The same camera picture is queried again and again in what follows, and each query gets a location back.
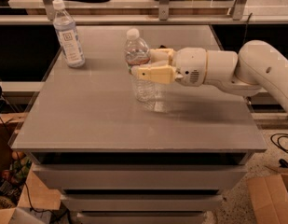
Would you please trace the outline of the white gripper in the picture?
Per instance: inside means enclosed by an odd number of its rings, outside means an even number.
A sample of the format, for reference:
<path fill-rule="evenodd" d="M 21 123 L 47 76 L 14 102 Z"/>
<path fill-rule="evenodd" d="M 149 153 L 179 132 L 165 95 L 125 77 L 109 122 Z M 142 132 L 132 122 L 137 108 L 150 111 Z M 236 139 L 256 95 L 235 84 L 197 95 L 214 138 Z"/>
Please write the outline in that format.
<path fill-rule="evenodd" d="M 164 61 L 166 65 L 136 65 L 131 74 L 140 80 L 158 84 L 179 84 L 190 87 L 200 86 L 206 77 L 207 51 L 202 48 L 184 48 L 175 53 L 174 49 L 151 49 L 151 62 Z"/>

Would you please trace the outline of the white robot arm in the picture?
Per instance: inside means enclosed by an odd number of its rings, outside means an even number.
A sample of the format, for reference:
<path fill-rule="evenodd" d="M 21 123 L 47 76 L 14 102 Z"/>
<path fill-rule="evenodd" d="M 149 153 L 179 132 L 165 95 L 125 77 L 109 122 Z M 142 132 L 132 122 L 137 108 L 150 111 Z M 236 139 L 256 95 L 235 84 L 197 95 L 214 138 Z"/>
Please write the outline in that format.
<path fill-rule="evenodd" d="M 130 73 L 158 84 L 212 85 L 239 96 L 266 90 L 288 114 L 288 60 L 269 43 L 252 40 L 239 52 L 203 48 L 153 49 L 151 63 Z"/>

